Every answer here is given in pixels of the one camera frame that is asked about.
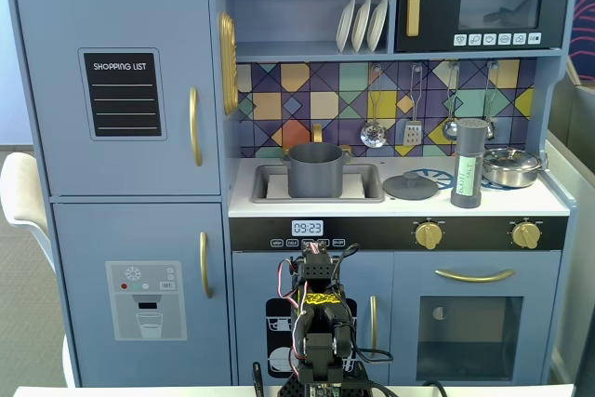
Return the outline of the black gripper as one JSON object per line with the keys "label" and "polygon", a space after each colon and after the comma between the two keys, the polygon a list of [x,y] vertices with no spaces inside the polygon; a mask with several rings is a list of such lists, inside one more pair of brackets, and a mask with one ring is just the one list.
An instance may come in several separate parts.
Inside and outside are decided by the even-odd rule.
{"label": "black gripper", "polygon": [[330,281],[335,264],[324,242],[303,242],[297,259],[297,280]]}

